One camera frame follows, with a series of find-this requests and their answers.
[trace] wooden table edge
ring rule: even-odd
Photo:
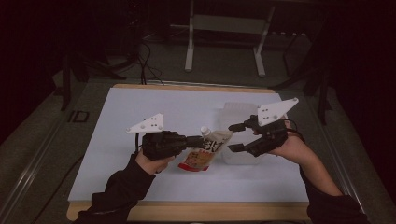
[[[242,87],[212,87],[212,86],[178,86],[178,85],[137,85],[137,84],[115,84],[113,88],[121,89],[147,89],[147,90],[171,90],[171,91],[230,91],[230,92],[252,92],[252,93],[276,93],[268,89],[242,88]]]
[[[128,221],[264,221],[309,220],[308,202],[282,203],[196,203],[144,202],[131,209]],[[77,219],[78,212],[87,210],[91,202],[72,202],[67,218]]]

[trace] white mount bracket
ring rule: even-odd
[[[282,118],[290,109],[297,105],[298,99],[293,98],[269,105],[261,105],[257,109],[259,126],[264,126]]]
[[[159,133],[163,131],[163,113],[154,115],[149,119],[127,129],[127,133]]]

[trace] human hand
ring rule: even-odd
[[[175,157],[168,157],[161,160],[151,161],[143,154],[143,148],[139,151],[136,156],[136,162],[139,166],[146,171],[149,175],[159,174],[162,170],[164,170],[168,163],[175,159]]]
[[[290,122],[285,119],[286,128],[291,129]],[[308,159],[312,159],[312,150],[303,142],[299,134],[288,132],[288,139],[281,147],[277,147],[269,152],[276,156],[281,156],[289,161],[301,164]]]

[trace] clear plastic packaging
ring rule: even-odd
[[[250,115],[257,115],[257,105],[249,103],[227,102],[221,109],[219,124],[222,130],[228,130],[232,124],[242,123],[250,118]],[[260,138],[253,134],[253,130],[246,129],[244,132],[233,133],[233,137],[221,151],[221,157],[225,163],[230,165],[253,165],[262,161],[265,154],[254,157],[247,152],[232,152],[227,146],[242,143],[247,145]]]
[[[210,162],[222,150],[233,136],[231,131],[214,131],[211,132],[206,126],[201,128],[204,143],[200,147],[192,148],[186,159],[178,167],[186,171],[206,171]]]

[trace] white table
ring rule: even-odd
[[[103,191],[108,178],[125,167],[134,152],[134,134],[125,131],[134,124],[162,112],[165,130],[198,135],[203,125],[219,127],[219,111],[226,102],[278,101],[278,94],[268,90],[116,85],[69,195],[68,218],[77,218],[78,211],[90,206],[92,193]],[[145,200],[132,209],[131,220],[309,219],[298,165],[272,155],[257,165],[229,165],[218,155],[207,171],[192,173],[177,167],[186,154],[155,178]]]

